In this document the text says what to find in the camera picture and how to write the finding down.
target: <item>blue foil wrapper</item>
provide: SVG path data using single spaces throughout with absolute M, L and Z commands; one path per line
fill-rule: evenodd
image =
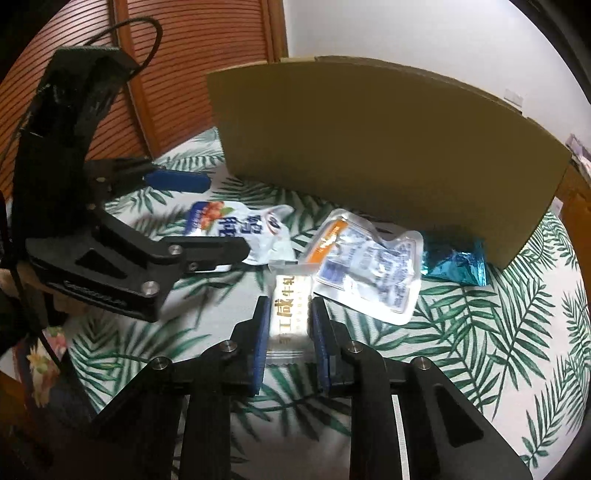
M 486 258 L 480 239 L 458 241 L 443 232 L 423 233 L 423 237 L 421 273 L 425 278 L 486 286 Z

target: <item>cardboard box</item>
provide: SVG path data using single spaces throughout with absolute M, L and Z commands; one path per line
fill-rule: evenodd
M 459 226 L 500 268 L 548 209 L 570 152 L 506 102 L 393 63 L 318 57 L 207 77 L 229 171 L 409 229 Z

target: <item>plastic food pouch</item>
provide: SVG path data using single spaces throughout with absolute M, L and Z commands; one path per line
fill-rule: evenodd
M 370 221 L 334 210 L 300 261 L 320 264 L 314 292 L 383 322 L 403 325 L 421 289 L 423 237 L 405 231 L 384 241 Z
M 196 202 L 189 211 L 186 236 L 241 236 L 251 252 L 248 265 L 295 260 L 289 229 L 281 221 L 293 212 L 289 205 L 250 210 L 240 202 Z M 227 271 L 220 265 L 215 271 Z
M 271 312 L 267 364 L 286 365 L 313 361 L 310 337 L 312 273 L 318 265 L 269 265 Z
M 423 235 L 423 276 L 486 286 L 486 258 L 480 239 L 451 228 Z

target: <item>leaf pattern tablecloth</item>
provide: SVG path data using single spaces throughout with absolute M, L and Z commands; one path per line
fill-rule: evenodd
M 295 212 L 285 223 L 299 253 L 336 207 L 230 176 L 215 129 L 158 163 L 206 172 L 212 186 L 204 194 L 146 188 L 106 206 L 152 239 L 182 235 L 186 212 L 197 200 L 288 204 Z M 414 317 L 402 327 L 327 305 L 352 337 L 384 356 L 431 358 L 540 480 L 576 435 L 587 401 L 591 340 L 579 265 L 562 223 L 548 213 L 513 263 L 488 273 L 491 285 L 484 288 L 424 280 Z M 265 267 L 245 267 L 184 278 L 153 324 L 96 309 L 71 318 L 65 325 L 69 350 L 96 409 L 151 358 L 181 361 L 229 338 L 265 294 L 265 275 Z M 235 479 L 348 478 L 350 402 L 317 395 L 315 384 L 313 364 L 268 367 L 258 397 L 232 401 Z

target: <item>metal pin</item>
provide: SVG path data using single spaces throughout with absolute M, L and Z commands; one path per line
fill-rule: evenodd
M 236 348 L 238 348 L 238 344 L 234 340 L 224 340 L 223 342 L 219 343 L 219 346 L 220 350 L 226 353 L 233 352 L 236 350 Z
M 152 370 L 164 370 L 168 368 L 172 363 L 173 361 L 166 356 L 157 356 L 156 358 L 150 360 L 149 366 L 150 368 L 152 368 Z
M 363 345 L 355 340 L 351 340 L 347 344 L 347 351 L 350 353 L 359 353 L 361 350 L 363 350 Z
M 168 247 L 168 253 L 171 255 L 180 255 L 183 253 L 183 247 L 180 245 L 170 245 L 170 247 Z
M 421 370 L 429 370 L 431 368 L 431 361 L 426 356 L 416 357 L 413 363 Z
M 142 284 L 142 293 L 146 297 L 153 297 L 160 291 L 160 285 L 154 280 L 147 281 Z

